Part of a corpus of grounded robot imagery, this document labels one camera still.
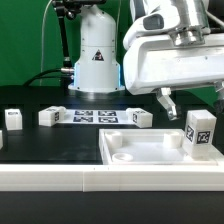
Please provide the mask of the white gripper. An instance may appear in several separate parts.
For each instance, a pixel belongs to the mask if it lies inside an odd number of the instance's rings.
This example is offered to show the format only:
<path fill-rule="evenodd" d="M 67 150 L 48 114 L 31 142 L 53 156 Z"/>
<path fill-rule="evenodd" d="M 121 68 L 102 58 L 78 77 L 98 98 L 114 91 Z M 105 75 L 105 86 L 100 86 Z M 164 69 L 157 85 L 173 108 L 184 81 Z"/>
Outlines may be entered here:
<path fill-rule="evenodd" d="M 156 92 L 170 120 L 180 117 L 171 89 L 214 83 L 217 114 L 224 113 L 224 33 L 211 34 L 200 25 L 182 26 L 176 14 L 152 13 L 137 19 L 123 40 L 127 90 Z"/>

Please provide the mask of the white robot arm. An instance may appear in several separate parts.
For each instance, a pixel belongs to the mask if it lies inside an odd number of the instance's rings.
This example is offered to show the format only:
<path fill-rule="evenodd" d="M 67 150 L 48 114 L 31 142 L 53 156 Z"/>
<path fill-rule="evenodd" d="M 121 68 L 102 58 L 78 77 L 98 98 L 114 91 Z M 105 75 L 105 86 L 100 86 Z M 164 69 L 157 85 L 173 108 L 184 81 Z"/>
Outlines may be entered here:
<path fill-rule="evenodd" d="M 116 90 L 119 73 L 133 95 L 154 92 L 171 120 L 179 111 L 172 90 L 213 85 L 224 112 L 224 33 L 213 34 L 207 0 L 130 0 L 132 25 L 115 59 L 115 24 L 94 1 L 81 9 L 81 54 L 72 88 L 88 95 Z"/>

